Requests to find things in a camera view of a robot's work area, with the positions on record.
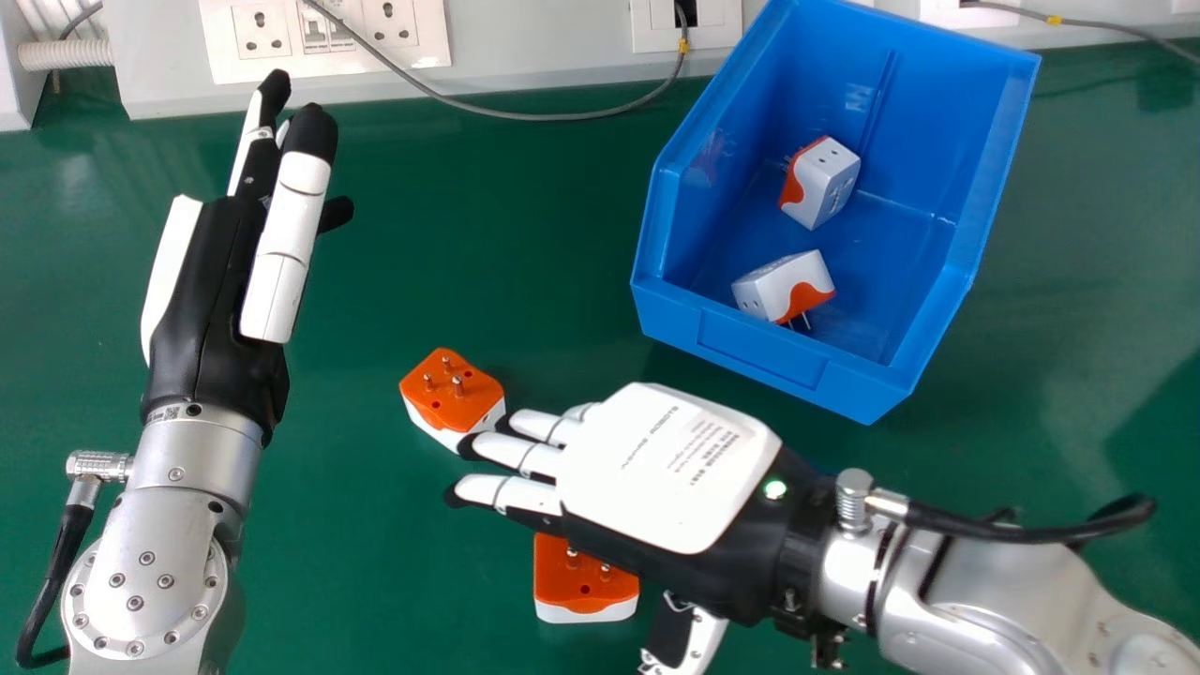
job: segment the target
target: wall outlet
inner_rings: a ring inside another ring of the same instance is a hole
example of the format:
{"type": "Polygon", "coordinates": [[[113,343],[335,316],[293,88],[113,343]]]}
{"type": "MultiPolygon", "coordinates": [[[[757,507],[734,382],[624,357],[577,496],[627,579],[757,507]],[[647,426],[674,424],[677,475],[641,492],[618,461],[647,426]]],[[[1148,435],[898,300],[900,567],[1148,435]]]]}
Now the wall outlet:
{"type": "MultiPolygon", "coordinates": [[[[1020,0],[996,0],[1006,5],[1020,7],[1020,0]]],[[[941,28],[959,30],[964,28],[997,28],[1016,25],[1020,17],[1002,10],[983,10],[979,7],[960,7],[959,0],[920,0],[917,18],[941,28]]]]}
{"type": "Polygon", "coordinates": [[[288,18],[282,4],[230,7],[239,59],[292,55],[288,18]]]}
{"type": "Polygon", "coordinates": [[[416,14],[413,0],[362,0],[365,37],[379,49],[416,47],[416,14]]]}
{"type": "MultiPolygon", "coordinates": [[[[402,67],[450,65],[443,0],[320,2],[402,67]]],[[[349,32],[299,0],[198,4],[214,84],[257,83],[275,68],[293,78],[386,70],[349,32]]]]}
{"type": "MultiPolygon", "coordinates": [[[[631,0],[629,12],[635,54],[679,48],[674,0],[631,0]]],[[[688,41],[692,49],[733,47],[742,40],[740,0],[689,1],[685,13],[695,16],[695,25],[692,20],[688,22],[688,41]]]]}

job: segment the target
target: robotic hand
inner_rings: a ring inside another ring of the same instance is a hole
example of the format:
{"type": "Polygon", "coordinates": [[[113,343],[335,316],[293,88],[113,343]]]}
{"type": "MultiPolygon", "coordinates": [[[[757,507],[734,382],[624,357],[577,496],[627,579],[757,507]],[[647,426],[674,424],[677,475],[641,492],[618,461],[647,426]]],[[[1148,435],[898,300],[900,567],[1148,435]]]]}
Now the robotic hand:
{"type": "Polygon", "coordinates": [[[283,71],[251,97],[226,197],[172,203],[142,313],[150,368],[136,456],[77,452],[42,591],[17,663],[71,675],[216,675],[242,625],[233,571],[262,449],[283,417],[283,344],[318,233],[353,216],[325,202],[337,125],[310,103],[276,130],[283,71]],[[104,483],[125,483],[76,558],[104,483]],[[54,601],[68,647],[34,653],[54,601]]]}
{"type": "Polygon", "coordinates": [[[1075,527],[973,520],[823,476],[762,422],[656,384],[458,447],[521,477],[470,474],[452,507],[494,509],[670,589],[640,671],[700,674],[732,621],[810,640],[846,668],[847,632],[925,675],[1200,674],[1200,650],[1109,595],[1076,555],[1153,513],[1139,495],[1075,527]]]}

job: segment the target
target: blue container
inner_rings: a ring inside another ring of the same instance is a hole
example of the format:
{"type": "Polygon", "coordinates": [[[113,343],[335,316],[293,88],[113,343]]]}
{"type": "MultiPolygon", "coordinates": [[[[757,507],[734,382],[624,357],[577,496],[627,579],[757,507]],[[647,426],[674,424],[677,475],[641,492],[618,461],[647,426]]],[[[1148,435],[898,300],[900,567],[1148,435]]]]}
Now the blue container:
{"type": "Polygon", "coordinates": [[[871,424],[912,393],[979,269],[1039,58],[840,0],[772,0],[664,148],[632,288],[642,330],[871,424]],[[863,160],[814,232],[776,208],[829,135],[863,160]],[[820,249],[836,297],[808,335],[730,283],[820,249]]]}

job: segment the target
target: flexible conduit hose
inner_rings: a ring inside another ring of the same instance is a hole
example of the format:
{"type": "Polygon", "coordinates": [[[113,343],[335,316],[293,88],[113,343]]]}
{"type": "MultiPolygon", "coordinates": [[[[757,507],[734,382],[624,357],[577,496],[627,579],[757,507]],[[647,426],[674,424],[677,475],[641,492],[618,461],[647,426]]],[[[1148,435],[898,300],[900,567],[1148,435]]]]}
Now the flexible conduit hose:
{"type": "Polygon", "coordinates": [[[60,40],[25,42],[17,47],[17,59],[29,72],[113,65],[107,40],[60,40]]]}

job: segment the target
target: green table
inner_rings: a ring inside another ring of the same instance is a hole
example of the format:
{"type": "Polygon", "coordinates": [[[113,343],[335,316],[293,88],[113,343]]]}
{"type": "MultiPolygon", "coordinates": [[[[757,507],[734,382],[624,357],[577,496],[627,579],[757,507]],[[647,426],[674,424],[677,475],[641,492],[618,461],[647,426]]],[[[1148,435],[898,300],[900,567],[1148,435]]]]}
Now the green table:
{"type": "MultiPolygon", "coordinates": [[[[626,280],[647,177],[703,82],[586,124],[431,101],[336,108],[334,190],[359,215],[318,246],[289,347],[233,671],[631,671],[647,616],[539,625],[529,533],[443,507],[468,467],[409,425],[396,392],[438,345],[497,375],[516,406],[664,382],[761,417],[815,462],[868,467],[961,512],[1015,504],[1026,522],[1066,522],[1152,492],[1150,526],[1085,555],[1118,597],[1200,635],[1195,84],[1148,46],[1046,56],[977,286],[917,392],[871,428],[638,331],[626,280]]],[[[583,109],[642,90],[488,101],[583,109]]],[[[44,571],[66,453],[137,443],[138,317],[163,216],[179,192],[223,192],[239,126],[130,123],[110,77],[68,73],[36,131],[0,137],[5,644],[44,571]]],[[[737,629],[714,673],[802,673],[806,650],[766,626],[737,629]]],[[[899,671],[865,640],[846,656],[859,673],[899,671]]]]}

